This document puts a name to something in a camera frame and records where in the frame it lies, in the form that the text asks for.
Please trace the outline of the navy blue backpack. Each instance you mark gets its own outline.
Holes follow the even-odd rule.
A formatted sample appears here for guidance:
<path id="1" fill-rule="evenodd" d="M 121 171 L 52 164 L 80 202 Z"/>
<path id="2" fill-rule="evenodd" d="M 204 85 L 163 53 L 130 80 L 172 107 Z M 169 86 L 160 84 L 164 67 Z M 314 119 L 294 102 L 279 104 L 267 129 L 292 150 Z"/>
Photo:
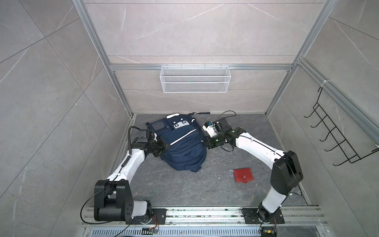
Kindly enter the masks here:
<path id="1" fill-rule="evenodd" d="M 198 172 L 206 159 L 205 135 L 193 115 L 175 113 L 146 123 L 165 145 L 161 160 L 177 171 Z"/>

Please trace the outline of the red leather wallet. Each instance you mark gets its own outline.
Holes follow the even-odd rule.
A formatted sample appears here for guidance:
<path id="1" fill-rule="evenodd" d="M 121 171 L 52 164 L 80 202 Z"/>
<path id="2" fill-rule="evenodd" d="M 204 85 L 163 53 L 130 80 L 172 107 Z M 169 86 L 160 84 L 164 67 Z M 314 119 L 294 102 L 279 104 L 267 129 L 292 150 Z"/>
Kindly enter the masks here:
<path id="1" fill-rule="evenodd" d="M 248 183 L 254 181 L 253 174 L 251 172 L 251 168 L 239 168 L 239 169 L 231 169 L 230 175 L 235 179 L 237 183 Z"/>

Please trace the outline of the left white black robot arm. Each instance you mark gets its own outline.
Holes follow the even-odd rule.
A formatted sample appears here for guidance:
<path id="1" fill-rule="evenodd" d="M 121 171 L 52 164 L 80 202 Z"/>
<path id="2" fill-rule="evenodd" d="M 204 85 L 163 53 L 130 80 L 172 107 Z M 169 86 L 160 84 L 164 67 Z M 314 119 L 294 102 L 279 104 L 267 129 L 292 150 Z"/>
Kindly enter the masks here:
<path id="1" fill-rule="evenodd" d="M 146 156 L 160 155 L 165 144 L 151 129 L 144 130 L 146 135 L 133 141 L 128 132 L 128 150 L 125 158 L 116 170 L 105 180 L 99 180 L 94 187 L 94 219 L 97 222 L 108 223 L 125 221 L 130 224 L 138 221 L 148 224 L 153 219 L 150 201 L 135 200 L 130 183 L 137 169 Z"/>

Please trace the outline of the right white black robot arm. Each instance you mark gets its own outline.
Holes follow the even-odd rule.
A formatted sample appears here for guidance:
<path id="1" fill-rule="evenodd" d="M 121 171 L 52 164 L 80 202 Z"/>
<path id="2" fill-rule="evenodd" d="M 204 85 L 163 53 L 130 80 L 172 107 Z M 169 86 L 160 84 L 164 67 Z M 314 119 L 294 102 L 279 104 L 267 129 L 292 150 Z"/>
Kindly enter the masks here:
<path id="1" fill-rule="evenodd" d="M 257 215 L 263 223 L 274 220 L 281 205 L 304 178 L 296 153 L 273 148 L 240 127 L 233 129 L 225 118 L 208 121 L 202 129 L 207 133 L 205 144 L 208 149 L 231 144 L 234 148 L 247 151 L 270 168 L 271 188 L 259 204 Z"/>

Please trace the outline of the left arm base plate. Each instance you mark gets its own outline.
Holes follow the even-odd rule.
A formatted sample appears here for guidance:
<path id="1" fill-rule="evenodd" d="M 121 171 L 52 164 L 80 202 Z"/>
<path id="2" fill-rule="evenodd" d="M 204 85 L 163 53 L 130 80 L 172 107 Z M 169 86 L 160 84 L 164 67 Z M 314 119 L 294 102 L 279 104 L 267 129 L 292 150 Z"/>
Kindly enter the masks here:
<path id="1" fill-rule="evenodd" d="M 136 216 L 126 222 L 126 224 L 132 225 L 164 225 L 166 221 L 167 209 L 165 208 L 153 208 L 148 209 L 147 214 L 143 216 Z"/>

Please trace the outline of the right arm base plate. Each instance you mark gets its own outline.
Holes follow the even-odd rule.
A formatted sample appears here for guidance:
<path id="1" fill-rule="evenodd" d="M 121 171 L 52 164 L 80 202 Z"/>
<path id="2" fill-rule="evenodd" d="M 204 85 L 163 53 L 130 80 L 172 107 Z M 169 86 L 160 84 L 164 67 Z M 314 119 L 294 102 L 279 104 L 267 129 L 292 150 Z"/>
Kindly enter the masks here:
<path id="1" fill-rule="evenodd" d="M 283 214 L 278 208 L 274 213 L 269 213 L 264 208 L 242 208 L 242 216 L 246 224 L 284 224 Z"/>

